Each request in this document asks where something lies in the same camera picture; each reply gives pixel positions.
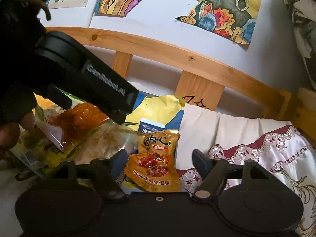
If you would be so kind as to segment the person left hand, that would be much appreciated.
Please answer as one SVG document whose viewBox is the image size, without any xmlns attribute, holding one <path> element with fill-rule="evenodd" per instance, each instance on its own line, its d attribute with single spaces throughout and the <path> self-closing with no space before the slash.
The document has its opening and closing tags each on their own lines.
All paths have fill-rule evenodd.
<svg viewBox="0 0 316 237">
<path fill-rule="evenodd" d="M 1 126 L 1 159 L 4 158 L 5 152 L 14 147 L 19 139 L 20 127 L 24 130 L 32 130 L 35 126 L 34 114 L 30 111 L 20 123 L 12 122 Z"/>
</svg>

